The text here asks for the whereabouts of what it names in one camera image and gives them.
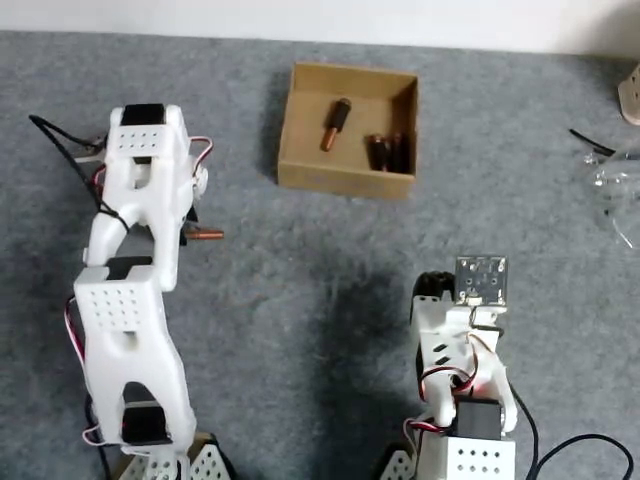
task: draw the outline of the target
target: cable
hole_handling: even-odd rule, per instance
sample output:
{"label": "cable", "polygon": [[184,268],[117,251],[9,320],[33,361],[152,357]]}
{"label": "cable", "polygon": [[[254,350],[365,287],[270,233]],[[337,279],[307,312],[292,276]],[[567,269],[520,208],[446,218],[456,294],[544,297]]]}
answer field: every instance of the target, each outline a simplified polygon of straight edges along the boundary
{"label": "cable", "polygon": [[78,338],[78,334],[76,332],[76,328],[73,325],[71,320],[71,304],[76,301],[75,296],[69,297],[67,303],[64,306],[64,324],[67,328],[67,334],[69,335],[69,339],[71,340],[71,344],[73,345],[73,349],[76,352],[76,356],[78,357],[78,361],[82,366],[82,370],[84,372],[84,345]]}
{"label": "cable", "polygon": [[97,194],[102,198],[103,186],[100,184],[100,175],[107,170],[107,166],[103,163],[91,174],[91,184]]}
{"label": "cable", "polygon": [[[87,420],[88,427],[87,429],[91,429],[97,427],[96,422],[93,420],[93,416],[91,413],[91,405],[93,405],[93,400],[91,399],[91,395],[87,393],[87,396],[84,399],[84,416]],[[98,455],[100,456],[100,464],[102,465],[102,471],[104,472],[105,480],[111,479],[111,468],[109,467],[109,461],[107,460],[107,454],[104,450],[105,445],[96,446],[98,449]]]}
{"label": "cable", "polygon": [[96,192],[96,189],[95,189],[93,183],[91,182],[91,179],[88,178],[87,175],[82,171],[82,169],[80,168],[80,165],[78,165],[78,162],[76,162],[75,158],[73,158],[73,155],[71,155],[71,153],[69,153],[69,150],[64,148],[62,143],[60,143],[60,141],[53,135],[53,133],[51,133],[49,131],[49,129],[53,130],[56,133],[59,133],[64,138],[66,138],[66,139],[68,139],[68,140],[70,140],[72,142],[78,143],[80,145],[96,146],[96,144],[93,144],[93,143],[89,142],[88,140],[82,140],[80,138],[74,137],[73,135],[71,135],[71,134],[65,132],[64,130],[62,130],[60,127],[52,124],[51,122],[49,122],[49,121],[45,120],[44,118],[39,117],[37,115],[29,115],[29,120],[31,120],[33,122],[33,124],[36,127],[38,127],[38,129],[42,133],[44,133],[44,135],[49,139],[49,141],[51,143],[53,143],[53,145],[58,149],[60,154],[62,154],[64,159],[67,161],[69,166],[80,177],[80,180],[82,180],[82,183],[84,184],[86,189],[89,191],[89,194],[91,195],[91,198],[93,199],[94,203],[96,204],[96,207],[98,208],[98,213],[103,213],[105,215],[109,215],[110,217],[115,218],[120,223],[122,223],[122,226],[124,227],[124,229],[127,231],[127,233],[129,233],[129,225],[127,225],[127,222],[124,221],[124,219],[120,216],[120,214],[118,212],[116,212],[113,208],[111,208],[109,205],[107,205],[105,203],[105,201],[102,200],[102,198],[100,198],[100,195],[98,195],[98,192]]}
{"label": "cable", "polygon": [[193,168],[193,175],[195,175],[202,161],[213,151],[213,140],[209,137],[189,137],[189,140],[191,142],[207,142],[209,144],[196,158],[195,167]]}
{"label": "cable", "polygon": [[82,439],[84,440],[84,442],[91,446],[91,447],[104,447],[105,445],[107,445],[107,442],[102,441],[102,442],[94,442],[93,440],[91,440],[89,437],[87,437],[88,434],[90,433],[94,433],[97,432],[97,430],[100,428],[100,425],[96,425],[94,427],[91,428],[86,428],[85,430],[82,431]]}
{"label": "cable", "polygon": [[540,473],[540,469],[547,463],[554,455],[558,454],[561,450],[567,448],[574,443],[581,442],[583,440],[602,440],[603,442],[610,443],[617,447],[624,455],[627,457],[627,462],[629,466],[627,467],[627,471],[622,477],[622,480],[629,480],[631,478],[631,474],[633,473],[633,457],[631,452],[625,447],[622,443],[618,442],[616,439],[609,437],[608,435],[600,435],[599,433],[586,433],[584,435],[576,435],[575,437],[571,437],[569,440],[565,440],[560,445],[552,449],[549,453],[547,453],[540,462],[538,462],[538,466],[536,467],[536,473],[534,475],[534,479],[538,478],[538,473]]}
{"label": "cable", "polygon": [[583,134],[581,134],[580,132],[574,130],[573,128],[569,129],[569,133],[571,135],[573,135],[574,137],[576,137],[577,139],[582,140],[585,143],[588,143],[592,147],[595,147],[594,150],[597,153],[600,153],[600,154],[605,155],[607,157],[610,157],[614,153],[616,153],[616,151],[613,148],[605,147],[601,143],[598,143],[598,142],[596,142],[594,140],[591,140],[589,137],[584,136]]}
{"label": "cable", "polygon": [[534,475],[534,472],[538,465],[538,455],[540,452],[540,434],[538,432],[538,426],[536,425],[531,412],[527,408],[527,405],[524,403],[524,400],[522,400],[512,383],[509,383],[509,387],[511,388],[511,393],[513,393],[513,398],[516,399],[516,402],[518,402],[518,405],[520,405],[522,413],[524,413],[524,416],[527,417],[529,425],[531,425],[531,433],[533,435],[533,455],[531,456],[531,466],[529,467],[529,471],[527,472],[525,480],[532,480],[534,478],[532,475]]}
{"label": "cable", "polygon": [[466,377],[466,380],[464,380],[460,385],[456,385],[453,387],[453,391],[454,392],[462,392],[464,390],[466,390],[467,388],[471,387],[471,384],[473,383],[473,381],[476,378],[476,375],[478,373],[478,354],[476,352],[475,347],[473,346],[473,343],[470,343],[471,345],[471,349],[473,351],[473,373],[469,374],[468,372],[462,370],[461,368],[458,367],[452,367],[452,366],[448,366],[448,365],[442,365],[439,367],[434,367],[430,370],[427,370],[426,372],[424,372],[421,376],[420,376],[420,381],[418,383],[418,393],[420,394],[420,399],[423,402],[427,401],[427,398],[425,396],[425,386],[424,386],[424,381],[427,377],[429,377],[430,375],[433,375],[434,373],[438,373],[438,372],[455,372],[458,375],[462,375],[463,377]]}
{"label": "cable", "polygon": [[627,463],[628,463],[627,471],[622,477],[622,480],[629,480],[631,478],[631,475],[633,474],[633,469],[634,469],[633,456],[631,455],[631,452],[629,452],[627,447],[625,447],[622,443],[620,443],[616,439],[609,437],[608,435],[601,435],[598,433],[587,433],[587,434],[576,435],[575,437],[571,437],[568,440],[565,440],[564,442],[562,442],[560,445],[551,449],[544,457],[540,459],[540,461],[538,461],[538,449],[539,449],[539,440],[540,440],[538,427],[536,426],[536,422],[534,421],[533,416],[531,415],[531,412],[529,412],[529,409],[527,408],[526,404],[524,403],[520,395],[518,395],[518,392],[514,388],[513,384],[510,383],[509,386],[511,387],[511,392],[513,393],[513,396],[516,399],[516,402],[518,402],[518,405],[522,409],[522,412],[524,413],[525,417],[527,417],[527,420],[531,425],[531,431],[533,433],[533,457],[531,459],[531,467],[529,468],[529,472],[527,473],[526,480],[537,480],[540,470],[549,460],[551,460],[555,455],[560,453],[560,451],[564,450],[570,445],[581,442],[583,440],[601,440],[617,447],[627,457]]}

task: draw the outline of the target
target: perforated plate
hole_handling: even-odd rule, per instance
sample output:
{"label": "perforated plate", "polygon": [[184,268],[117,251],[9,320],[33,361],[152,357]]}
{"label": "perforated plate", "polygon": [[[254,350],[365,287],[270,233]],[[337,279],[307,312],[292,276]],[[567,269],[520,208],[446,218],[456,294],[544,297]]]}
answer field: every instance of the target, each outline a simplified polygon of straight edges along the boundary
{"label": "perforated plate", "polygon": [[171,129],[166,125],[126,126],[112,129],[110,153],[125,157],[154,157],[170,148]]}
{"label": "perforated plate", "polygon": [[231,480],[220,451],[205,445],[191,465],[191,480]]}
{"label": "perforated plate", "polygon": [[447,480],[515,478],[514,442],[447,437],[447,443]]}
{"label": "perforated plate", "polygon": [[[152,480],[175,480],[177,476],[175,465],[173,462],[165,468],[164,465],[156,463],[155,468],[152,468],[153,465],[149,465],[147,457],[136,456],[118,480],[145,480],[145,474],[146,478]],[[231,480],[218,447],[205,445],[202,448],[191,464],[191,480]],[[409,480],[409,477],[402,477],[400,480]]]}
{"label": "perforated plate", "polygon": [[82,271],[74,287],[83,322],[107,331],[133,332],[141,328],[145,313],[160,307],[153,295],[153,267],[135,268],[142,273],[141,278],[112,281],[98,275],[102,267]]}
{"label": "perforated plate", "polygon": [[149,459],[147,457],[133,457],[127,469],[120,475],[120,480],[142,480],[148,463]]}
{"label": "perforated plate", "polygon": [[404,450],[396,450],[380,475],[380,480],[410,480],[413,473],[413,462],[409,454]]}

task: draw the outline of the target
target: black wire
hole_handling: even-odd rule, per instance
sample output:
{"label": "black wire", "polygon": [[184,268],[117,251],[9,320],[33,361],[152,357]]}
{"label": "black wire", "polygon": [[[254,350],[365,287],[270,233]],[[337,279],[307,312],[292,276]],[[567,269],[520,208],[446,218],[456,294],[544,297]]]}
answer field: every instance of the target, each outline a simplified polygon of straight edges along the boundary
{"label": "black wire", "polygon": [[45,120],[44,118],[39,117],[37,115],[29,115],[29,120],[31,120],[33,124],[36,127],[38,127],[38,129],[42,133],[45,134],[45,136],[49,139],[49,141],[51,141],[51,143],[53,143],[53,145],[62,154],[62,156],[67,161],[69,166],[73,169],[73,171],[76,172],[76,174],[80,177],[80,180],[82,180],[82,183],[89,191],[89,195],[91,195],[93,202],[96,204],[96,207],[98,208],[98,213],[103,213],[105,215],[109,215],[110,217],[115,218],[122,224],[126,232],[129,233],[129,225],[127,225],[127,222],[124,221],[124,219],[120,216],[118,212],[116,212],[113,208],[107,205],[107,203],[104,200],[102,200],[102,198],[100,198],[100,195],[98,195],[98,192],[96,191],[94,185],[91,183],[91,179],[82,171],[82,168],[80,168],[80,165],[78,165],[78,162],[76,162],[76,159],[73,158],[73,155],[69,153],[69,150],[64,148],[64,145],[60,143],[60,141],[49,131],[49,129],[53,130],[56,133],[59,133],[64,138],[72,142],[75,142],[79,145],[100,148],[100,144],[94,144],[89,142],[88,140],[83,140],[81,138],[74,137],[73,135],[62,130],[60,127],[54,125],[48,120]]}
{"label": "black wire", "polygon": [[573,445],[574,443],[581,442],[583,440],[602,440],[603,442],[607,442],[618,447],[618,449],[625,454],[625,456],[627,457],[627,462],[629,463],[627,471],[625,472],[624,477],[622,477],[622,480],[629,480],[631,478],[631,474],[633,473],[633,457],[631,456],[631,452],[629,452],[627,447],[618,442],[616,439],[611,438],[608,435],[600,435],[599,433],[586,433],[584,435],[576,435],[575,437],[571,437],[569,440],[562,442],[560,445],[558,445],[544,457],[542,457],[542,459],[540,459],[540,462],[538,462],[538,466],[536,467],[535,476],[533,478],[538,478],[538,473],[540,472],[542,466],[549,460],[551,460],[554,455],[567,448],[568,446]]}
{"label": "black wire", "polygon": [[100,150],[103,147],[103,145],[101,143],[93,143],[93,142],[91,142],[89,140],[85,140],[83,138],[74,137],[70,133],[65,132],[64,130],[62,130],[57,125],[54,125],[50,121],[48,121],[48,120],[46,120],[46,119],[44,119],[42,117],[39,117],[38,115],[29,115],[29,118],[31,119],[32,122],[35,123],[37,121],[38,123],[44,125],[48,129],[53,130],[54,132],[62,135],[67,140],[70,140],[73,143],[77,143],[78,145],[82,145],[83,147],[94,148],[96,150]]}
{"label": "black wire", "polygon": [[598,142],[596,142],[594,140],[591,140],[589,137],[586,137],[586,136],[582,135],[580,132],[574,130],[573,128],[569,129],[569,133],[571,135],[573,135],[574,137],[582,140],[583,142],[588,143],[592,147],[595,147],[595,150],[596,150],[597,153],[600,153],[602,155],[606,155],[607,157],[610,157],[611,155],[616,153],[616,151],[614,149],[609,148],[609,147],[605,147],[601,143],[598,143]]}
{"label": "black wire", "polygon": [[[91,399],[91,395],[87,393],[87,396],[84,399],[84,416],[87,419],[87,428],[93,428],[96,426],[96,422],[93,420],[93,415],[91,412],[91,406],[93,405],[93,400]],[[95,432],[91,432],[93,438],[91,439],[93,442],[99,442],[100,439],[97,438]],[[109,467],[109,461],[107,460],[107,454],[104,450],[104,447],[96,447],[98,449],[98,455],[100,456],[100,464],[102,465],[102,471],[104,472],[104,478],[106,480],[111,479],[111,468]]]}
{"label": "black wire", "polygon": [[631,475],[633,474],[633,468],[634,468],[633,456],[631,455],[631,452],[629,452],[627,447],[625,447],[622,443],[620,443],[616,439],[609,437],[607,435],[600,435],[598,433],[587,433],[587,434],[576,435],[575,437],[571,437],[570,439],[562,442],[557,447],[554,447],[553,449],[551,449],[544,457],[542,457],[538,461],[539,440],[540,440],[540,437],[538,434],[538,427],[536,426],[536,422],[533,419],[531,412],[529,412],[529,409],[527,408],[526,404],[524,403],[520,395],[518,395],[518,392],[516,392],[516,389],[513,387],[511,383],[509,384],[509,386],[511,387],[511,392],[513,393],[513,396],[516,399],[516,402],[518,402],[518,405],[524,412],[524,415],[527,417],[527,420],[531,425],[531,432],[533,433],[533,457],[531,459],[531,467],[529,468],[529,472],[527,472],[526,480],[537,480],[538,474],[540,473],[540,469],[549,460],[551,460],[555,455],[560,453],[560,451],[564,450],[570,445],[581,442],[583,440],[601,440],[617,447],[627,457],[627,463],[628,463],[627,471],[622,477],[622,480],[629,480],[631,478]]}
{"label": "black wire", "polygon": [[531,457],[531,466],[529,467],[529,471],[527,472],[525,480],[532,480],[532,475],[536,469],[536,466],[538,465],[538,455],[540,451],[540,434],[538,433],[536,422],[533,419],[531,412],[527,408],[527,405],[524,403],[524,400],[522,400],[512,383],[509,383],[509,387],[511,388],[511,393],[513,393],[513,398],[516,399],[516,402],[518,402],[518,405],[520,405],[520,409],[524,413],[524,416],[527,417],[529,425],[531,425],[531,433],[533,434],[533,455]]}

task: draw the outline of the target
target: silver metal plate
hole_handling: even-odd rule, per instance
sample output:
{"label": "silver metal plate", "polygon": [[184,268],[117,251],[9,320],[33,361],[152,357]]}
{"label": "silver metal plate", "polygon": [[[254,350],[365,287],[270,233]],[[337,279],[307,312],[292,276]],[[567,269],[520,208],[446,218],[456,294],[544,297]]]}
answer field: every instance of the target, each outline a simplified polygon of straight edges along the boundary
{"label": "silver metal plate", "polygon": [[456,260],[456,305],[507,305],[507,257],[479,255]]}

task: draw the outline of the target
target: white plastic housing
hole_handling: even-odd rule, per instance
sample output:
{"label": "white plastic housing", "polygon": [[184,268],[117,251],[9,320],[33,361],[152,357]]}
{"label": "white plastic housing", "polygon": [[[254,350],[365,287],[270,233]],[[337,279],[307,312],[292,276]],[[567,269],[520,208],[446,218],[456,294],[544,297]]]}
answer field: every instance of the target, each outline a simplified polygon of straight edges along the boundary
{"label": "white plastic housing", "polygon": [[416,480],[514,480],[516,444],[425,434]]}
{"label": "white plastic housing", "polygon": [[[495,326],[503,307],[477,307],[473,310],[475,325]],[[414,352],[420,351],[424,371],[439,366],[457,367],[469,374],[474,371],[473,352],[478,358],[474,391],[484,398],[498,400],[503,408],[503,432],[512,431],[518,411],[507,381],[506,369],[495,352],[498,332],[472,329],[472,308],[455,306],[437,297],[416,296],[413,299],[411,338]],[[480,338],[490,349],[475,344],[469,334]],[[448,427],[456,416],[455,401],[451,392],[451,376],[455,372],[441,371],[424,381],[426,397],[435,423]]]}
{"label": "white plastic housing", "polygon": [[[116,108],[111,113],[102,199],[128,226],[149,226],[155,274],[160,288],[170,291],[176,285],[180,228],[193,205],[189,137],[182,111],[175,105],[166,107],[165,125],[121,127],[122,112]],[[152,157],[152,161],[138,165],[134,157]],[[87,266],[105,265],[125,236],[118,219],[97,214],[85,254]]]}
{"label": "white plastic housing", "polygon": [[[182,360],[169,336],[155,266],[134,266],[125,280],[107,267],[85,268],[74,290],[85,331],[85,381],[107,443],[123,444],[123,390],[143,384],[164,409],[169,447],[186,452],[196,428]],[[160,447],[145,447],[150,451]]]}
{"label": "white plastic housing", "polygon": [[622,115],[628,122],[640,126],[640,65],[618,87]]}

